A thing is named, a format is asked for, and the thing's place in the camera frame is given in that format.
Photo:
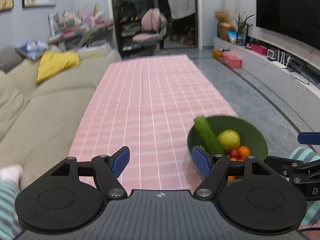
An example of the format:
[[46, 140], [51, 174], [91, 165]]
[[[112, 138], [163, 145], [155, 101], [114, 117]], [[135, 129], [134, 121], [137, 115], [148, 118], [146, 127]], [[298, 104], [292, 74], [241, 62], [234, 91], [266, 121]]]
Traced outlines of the white tv console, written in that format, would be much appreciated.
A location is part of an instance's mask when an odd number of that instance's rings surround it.
[[314, 85], [302, 83], [302, 77], [292, 75], [278, 62], [268, 61], [267, 57], [254, 51], [215, 38], [216, 49], [228, 49], [236, 52], [242, 59], [242, 69], [254, 76], [277, 94], [292, 109], [319, 111], [319, 89]]

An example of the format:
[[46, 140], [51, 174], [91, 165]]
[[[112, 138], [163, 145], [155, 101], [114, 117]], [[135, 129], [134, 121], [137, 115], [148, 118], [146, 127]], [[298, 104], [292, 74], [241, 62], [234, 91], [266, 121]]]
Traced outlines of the small red tomato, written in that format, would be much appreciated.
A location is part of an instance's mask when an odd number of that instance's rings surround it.
[[229, 157], [236, 157], [236, 158], [240, 158], [241, 155], [239, 153], [239, 151], [237, 149], [232, 149], [229, 153]]

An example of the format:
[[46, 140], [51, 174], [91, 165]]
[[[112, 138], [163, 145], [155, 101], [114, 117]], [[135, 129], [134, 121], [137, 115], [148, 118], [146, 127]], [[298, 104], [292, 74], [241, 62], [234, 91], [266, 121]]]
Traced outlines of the pink tissue box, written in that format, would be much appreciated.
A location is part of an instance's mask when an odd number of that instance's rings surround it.
[[223, 64], [229, 68], [240, 68], [242, 63], [241, 56], [234, 51], [223, 52]]

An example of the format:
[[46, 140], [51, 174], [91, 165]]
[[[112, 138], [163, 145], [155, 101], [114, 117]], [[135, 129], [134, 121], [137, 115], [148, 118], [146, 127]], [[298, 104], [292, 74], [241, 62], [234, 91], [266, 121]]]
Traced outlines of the yellow-green pear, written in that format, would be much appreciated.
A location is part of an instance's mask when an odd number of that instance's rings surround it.
[[222, 131], [217, 137], [225, 153], [236, 150], [241, 145], [241, 139], [238, 132], [232, 129]]

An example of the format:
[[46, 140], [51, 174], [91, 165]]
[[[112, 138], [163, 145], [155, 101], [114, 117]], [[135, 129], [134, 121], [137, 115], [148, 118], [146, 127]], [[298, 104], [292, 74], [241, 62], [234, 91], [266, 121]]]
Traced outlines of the pink office chair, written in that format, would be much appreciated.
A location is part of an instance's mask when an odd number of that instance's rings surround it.
[[139, 56], [154, 54], [157, 44], [163, 41], [167, 33], [167, 19], [159, 8], [149, 9], [140, 22], [140, 33], [133, 36], [132, 41], [141, 45]]

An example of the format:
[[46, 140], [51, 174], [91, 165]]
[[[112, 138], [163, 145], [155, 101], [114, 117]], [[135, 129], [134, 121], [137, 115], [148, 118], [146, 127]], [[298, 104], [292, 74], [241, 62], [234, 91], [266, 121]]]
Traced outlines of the beige sofa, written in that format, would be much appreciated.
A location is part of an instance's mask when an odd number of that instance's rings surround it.
[[69, 154], [84, 112], [108, 67], [121, 60], [111, 47], [79, 53], [80, 66], [37, 83], [39, 61], [23, 60], [5, 73], [29, 98], [1, 141], [1, 167], [20, 165], [26, 188]]

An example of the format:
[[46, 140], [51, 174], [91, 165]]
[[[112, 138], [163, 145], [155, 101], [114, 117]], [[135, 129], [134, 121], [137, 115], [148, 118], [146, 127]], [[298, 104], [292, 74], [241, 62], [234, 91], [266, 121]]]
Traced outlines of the pink checked cloth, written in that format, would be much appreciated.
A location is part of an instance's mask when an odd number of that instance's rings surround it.
[[119, 177], [127, 192], [194, 191], [202, 177], [190, 158], [187, 135], [199, 115], [234, 115], [234, 110], [187, 55], [113, 63], [69, 153], [89, 161], [127, 146], [130, 161]]

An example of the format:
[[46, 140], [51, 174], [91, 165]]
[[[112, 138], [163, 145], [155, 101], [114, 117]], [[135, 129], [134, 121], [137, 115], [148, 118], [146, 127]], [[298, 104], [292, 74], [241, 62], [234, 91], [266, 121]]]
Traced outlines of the golden vase dried flowers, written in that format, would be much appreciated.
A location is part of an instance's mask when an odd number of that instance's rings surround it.
[[214, 17], [218, 21], [218, 34], [222, 40], [228, 41], [227, 31], [235, 31], [235, 27], [230, 23], [229, 13], [225, 9], [214, 10]]

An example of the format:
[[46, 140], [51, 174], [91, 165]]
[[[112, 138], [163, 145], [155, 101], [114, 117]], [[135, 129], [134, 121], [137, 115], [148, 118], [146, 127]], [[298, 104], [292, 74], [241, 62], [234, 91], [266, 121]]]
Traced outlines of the yellow cushion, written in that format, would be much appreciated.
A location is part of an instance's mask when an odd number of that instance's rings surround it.
[[47, 51], [40, 59], [36, 82], [42, 83], [65, 69], [78, 66], [80, 66], [80, 57], [75, 52], [54, 53]]

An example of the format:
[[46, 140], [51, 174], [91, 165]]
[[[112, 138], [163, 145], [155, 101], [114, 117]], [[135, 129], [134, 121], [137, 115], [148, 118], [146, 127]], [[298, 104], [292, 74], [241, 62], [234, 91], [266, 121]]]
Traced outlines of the green cucumber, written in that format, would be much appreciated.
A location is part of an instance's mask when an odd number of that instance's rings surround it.
[[212, 130], [207, 118], [204, 116], [197, 116], [194, 119], [194, 128], [199, 136], [199, 140], [202, 143], [202, 147], [210, 155], [222, 154], [224, 155], [224, 150], [220, 144], [217, 135]]

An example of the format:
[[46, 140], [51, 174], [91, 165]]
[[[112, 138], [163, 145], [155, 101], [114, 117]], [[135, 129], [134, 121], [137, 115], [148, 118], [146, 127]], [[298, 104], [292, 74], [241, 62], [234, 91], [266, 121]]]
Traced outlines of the black television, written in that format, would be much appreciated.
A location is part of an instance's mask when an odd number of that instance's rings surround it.
[[319, 49], [319, 0], [256, 0], [256, 26]]

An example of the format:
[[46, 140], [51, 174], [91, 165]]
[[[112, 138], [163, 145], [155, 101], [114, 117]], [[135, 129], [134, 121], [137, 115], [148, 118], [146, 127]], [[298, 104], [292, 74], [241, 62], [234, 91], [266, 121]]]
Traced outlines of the grey cushion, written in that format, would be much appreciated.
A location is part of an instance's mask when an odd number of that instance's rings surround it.
[[0, 50], [1, 70], [5, 73], [10, 72], [23, 61], [23, 57], [14, 47], [6, 47]]

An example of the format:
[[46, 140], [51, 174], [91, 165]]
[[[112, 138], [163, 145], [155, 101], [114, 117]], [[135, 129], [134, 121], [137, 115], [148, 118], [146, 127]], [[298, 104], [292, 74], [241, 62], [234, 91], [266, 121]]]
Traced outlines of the magenta box on console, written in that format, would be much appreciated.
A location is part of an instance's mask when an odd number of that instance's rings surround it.
[[252, 44], [251, 45], [251, 51], [254, 51], [260, 55], [266, 56], [268, 49], [265, 46]]

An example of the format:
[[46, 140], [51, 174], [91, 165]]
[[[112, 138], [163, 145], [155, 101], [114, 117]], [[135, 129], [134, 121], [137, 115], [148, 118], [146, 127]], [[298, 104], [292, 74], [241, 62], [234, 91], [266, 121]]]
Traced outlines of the cluttered desk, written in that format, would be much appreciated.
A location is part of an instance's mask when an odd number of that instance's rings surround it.
[[114, 46], [114, 21], [106, 18], [96, 3], [91, 12], [57, 12], [48, 15], [50, 27], [49, 45], [61, 51], [80, 50], [108, 44]]

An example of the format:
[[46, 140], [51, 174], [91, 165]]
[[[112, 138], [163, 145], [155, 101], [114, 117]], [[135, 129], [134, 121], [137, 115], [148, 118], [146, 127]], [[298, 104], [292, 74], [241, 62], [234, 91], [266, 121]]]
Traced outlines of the orange box on floor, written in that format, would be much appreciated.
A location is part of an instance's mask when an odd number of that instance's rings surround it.
[[213, 49], [212, 50], [212, 57], [218, 61], [222, 61], [223, 60], [223, 52], [218, 49]]

